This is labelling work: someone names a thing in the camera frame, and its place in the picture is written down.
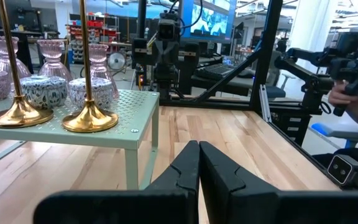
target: pink glass vase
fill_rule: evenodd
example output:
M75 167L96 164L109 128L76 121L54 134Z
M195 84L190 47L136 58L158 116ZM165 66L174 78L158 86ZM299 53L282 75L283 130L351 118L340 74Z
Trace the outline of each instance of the pink glass vase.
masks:
M107 69L107 45L104 44L90 44L89 45L89 60L91 61L91 77L105 78L111 81L112 97L118 98L119 93L116 82L112 78L112 73Z
M17 42L19 41L19 38L12 37L12 43L15 50L15 56L16 52L19 50L17 47ZM8 73L8 80L11 84L11 89L13 90L13 79L12 79L12 70L11 70L11 63L9 61L9 55L7 52L6 47L6 40L5 37L0 36L0 71L5 71ZM30 77L31 73L29 72L29 69L21 62L19 59L16 59L16 66L17 66L17 73L19 75L19 78L25 78Z
M40 45L41 54L46 60L40 69L39 75L64 78L68 90L68 83L73 80L73 77L66 66L60 62L60 56L62 56L62 49L60 46L63 45L63 41L38 40L37 44Z

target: gold candlestick holder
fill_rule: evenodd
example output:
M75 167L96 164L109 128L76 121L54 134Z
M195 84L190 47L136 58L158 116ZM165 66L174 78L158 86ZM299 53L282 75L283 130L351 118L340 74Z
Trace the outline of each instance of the gold candlestick holder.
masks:
M83 41L83 56L85 70L86 99L84 108L63 118L63 127L78 133L93 133L104 131L118 123L118 115L110 111L100 110L92 97L90 74L90 55L88 41L88 26L85 13L85 0L80 0L81 29Z
M44 123L53 118L53 111L38 110L34 108L22 94L4 0L0 0L0 14L2 26L4 28L6 47L9 54L9 61L12 67L12 79L15 87L15 95L11 108L0 111L0 128L22 128Z

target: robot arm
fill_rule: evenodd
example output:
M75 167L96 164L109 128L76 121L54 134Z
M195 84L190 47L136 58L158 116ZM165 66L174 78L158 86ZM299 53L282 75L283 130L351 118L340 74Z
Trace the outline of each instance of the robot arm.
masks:
M298 58L307 60L317 67L327 67L328 75L316 75L296 64ZM275 65L284 69L306 84L302 86L305 97L302 106L309 105L316 108L318 100L324 94L328 94L334 82L333 80L346 80L345 94L358 95L358 32L342 33L338 38L336 48L325 48L323 52L309 52L301 49L290 49L287 53L276 59ZM346 105L335 108L334 114L342 116Z

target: monitor screen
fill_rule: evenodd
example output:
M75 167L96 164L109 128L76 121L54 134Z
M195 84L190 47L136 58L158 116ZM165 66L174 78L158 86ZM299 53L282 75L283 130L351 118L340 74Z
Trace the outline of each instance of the monitor screen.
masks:
M181 38L198 42L230 42L235 10L235 0L203 0L202 12L200 0L183 0L181 18L186 26L193 24L200 13L201 17L185 30Z

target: laboratory floor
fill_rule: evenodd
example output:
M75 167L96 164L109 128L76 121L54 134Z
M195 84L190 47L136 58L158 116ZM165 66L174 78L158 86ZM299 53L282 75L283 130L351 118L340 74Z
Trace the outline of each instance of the laboratory floor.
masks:
M30 46L30 54L32 56L32 60L33 63L38 63L38 55L36 52L36 47L35 45L31 45ZM82 69L83 65L70 65L70 70L72 72L72 75L76 78L78 78L80 76L80 71ZM128 69L126 71L126 73L118 73L116 76L114 76L114 79L116 81L117 87L119 89L125 89L125 90L129 90L131 89L131 78L132 78L132 74L133 74L133 70ZM134 85L132 87L133 90L137 90L137 87ZM192 95L199 95L201 94L203 91L205 91L204 89L200 89L200 88L193 88L192 89ZM249 97L244 97L244 96L238 96L238 95L233 95L233 94L228 94L228 93L220 93L217 92L216 96L221 96L221 97L225 97L225 98L239 98L241 100L248 100ZM355 124L355 122L353 122L353 120L351 120L351 118L345 114L342 117L337 117L333 114L323 114L321 116L313 116L313 118L311 119L310 125L312 125L313 123L350 123L353 125L357 125ZM343 139L336 139L336 138L326 138L324 136L320 136L316 133L314 133L311 130L308 130L305 136L305 140L303 142L302 147L309 153L309 154L322 154L322 153L329 153L329 152L334 152L336 149L341 148L345 145L345 140Z

